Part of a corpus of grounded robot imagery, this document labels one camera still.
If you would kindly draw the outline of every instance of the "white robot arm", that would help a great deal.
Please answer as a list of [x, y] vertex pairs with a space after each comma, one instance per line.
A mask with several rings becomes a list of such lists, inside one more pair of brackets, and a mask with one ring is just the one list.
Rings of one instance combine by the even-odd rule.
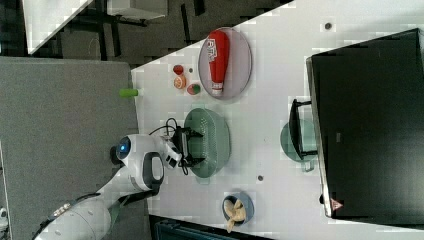
[[111, 224], [109, 209], [118, 199], [158, 191], [164, 177], [163, 165], [174, 168], [183, 157], [167, 138], [138, 134], [123, 138], [116, 155], [125, 166], [97, 193], [56, 210], [33, 239], [102, 239]]

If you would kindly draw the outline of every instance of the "green object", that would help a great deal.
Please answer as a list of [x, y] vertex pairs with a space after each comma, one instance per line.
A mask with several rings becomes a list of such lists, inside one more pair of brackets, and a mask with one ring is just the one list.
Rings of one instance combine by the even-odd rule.
[[199, 178], [209, 178], [228, 162], [231, 153], [230, 132], [224, 118], [203, 108], [193, 109], [186, 117], [184, 127], [203, 135], [191, 138], [189, 151], [194, 158], [205, 158], [191, 171]]
[[137, 89], [130, 89], [130, 88], [125, 88], [125, 89], [121, 89], [119, 90], [119, 96], [121, 97], [136, 97], [138, 96], [138, 90]]
[[[315, 131], [314, 125], [303, 119], [300, 119], [300, 128], [302, 131], [302, 143], [304, 151], [312, 151], [317, 150], [316, 140], [315, 140]], [[302, 170], [304, 172], [310, 172], [314, 169], [314, 161], [316, 159], [316, 155], [307, 155], [303, 157], [303, 160], [299, 157], [294, 149], [291, 137], [290, 137], [290, 129], [289, 124], [287, 123], [280, 135], [280, 143], [281, 147], [284, 150], [284, 153], [293, 161], [299, 162], [302, 165]]]

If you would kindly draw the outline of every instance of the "table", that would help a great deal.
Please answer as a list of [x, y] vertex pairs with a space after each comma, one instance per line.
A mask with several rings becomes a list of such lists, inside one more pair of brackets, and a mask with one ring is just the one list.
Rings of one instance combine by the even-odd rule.
[[33, 54], [93, 0], [22, 0], [28, 54]]
[[[325, 217], [318, 169], [301, 172], [300, 165], [283, 153], [279, 136], [288, 122], [294, 98], [308, 99], [305, 60], [319, 52], [379, 36], [423, 27], [424, 3], [394, 0], [298, 0], [235, 27], [249, 41], [253, 56], [250, 83], [240, 97], [218, 101], [204, 92], [191, 97], [173, 87], [172, 67], [182, 64], [190, 82], [199, 81], [197, 60], [203, 41], [132, 71], [141, 133], [175, 117], [180, 124], [202, 103], [227, 120], [232, 155], [209, 185], [184, 176], [181, 169], [165, 170], [158, 196], [149, 199], [153, 215], [224, 228], [224, 197], [246, 191], [255, 204], [255, 216], [235, 231], [273, 239], [419, 239], [422, 232], [359, 224]], [[326, 30], [324, 25], [331, 23]], [[310, 111], [303, 113], [311, 118]], [[258, 175], [264, 176], [262, 182]]]

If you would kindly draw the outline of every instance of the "gray carpet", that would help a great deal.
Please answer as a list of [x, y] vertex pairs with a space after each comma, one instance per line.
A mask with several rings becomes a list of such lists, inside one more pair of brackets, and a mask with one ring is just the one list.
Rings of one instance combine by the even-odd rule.
[[[113, 57], [110, 26], [105, 24], [108, 60], [127, 62], [134, 68], [202, 40], [216, 28], [235, 26], [287, 2], [290, 1], [205, 0], [205, 12], [195, 16], [193, 0], [168, 1], [168, 16], [148, 21], [147, 27], [119, 24], [122, 51], [119, 57]], [[189, 39], [184, 31], [182, 4], [187, 12]], [[82, 31], [60, 34], [64, 58], [100, 59], [97, 34]]]
[[[96, 192], [117, 171], [110, 147], [138, 132], [134, 101], [118, 94], [131, 87], [129, 66], [0, 58], [0, 79], [7, 89], [0, 140], [12, 238], [31, 239], [54, 210]], [[145, 208], [140, 201], [123, 209], [108, 239], [150, 239]]]

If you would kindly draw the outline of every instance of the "gray plate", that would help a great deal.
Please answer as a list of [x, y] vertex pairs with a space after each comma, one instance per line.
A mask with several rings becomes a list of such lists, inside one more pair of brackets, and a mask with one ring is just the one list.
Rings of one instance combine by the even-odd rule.
[[228, 59], [227, 73], [225, 75], [222, 96], [212, 95], [211, 74], [209, 69], [207, 41], [203, 43], [199, 55], [199, 76], [206, 92], [217, 99], [230, 99], [240, 94], [249, 82], [252, 70], [252, 54], [249, 44], [243, 34], [232, 28], [220, 28], [230, 40], [230, 56]]

